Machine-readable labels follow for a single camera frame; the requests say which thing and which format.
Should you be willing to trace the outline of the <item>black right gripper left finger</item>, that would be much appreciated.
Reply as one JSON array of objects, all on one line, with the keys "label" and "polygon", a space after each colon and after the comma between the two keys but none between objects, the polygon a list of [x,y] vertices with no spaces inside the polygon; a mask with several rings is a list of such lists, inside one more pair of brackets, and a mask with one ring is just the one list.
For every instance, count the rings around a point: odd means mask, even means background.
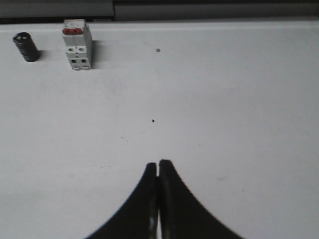
[{"label": "black right gripper left finger", "polygon": [[155,239],[158,226],[157,165],[148,163],[123,205],[89,239]]}]

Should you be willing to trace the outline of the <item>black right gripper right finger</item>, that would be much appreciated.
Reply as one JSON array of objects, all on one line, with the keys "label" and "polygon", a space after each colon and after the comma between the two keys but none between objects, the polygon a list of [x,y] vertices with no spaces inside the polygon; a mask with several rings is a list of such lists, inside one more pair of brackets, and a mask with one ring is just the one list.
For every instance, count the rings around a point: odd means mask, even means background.
[{"label": "black right gripper right finger", "polygon": [[159,214],[163,239],[240,239],[194,197],[170,160],[159,162]]}]

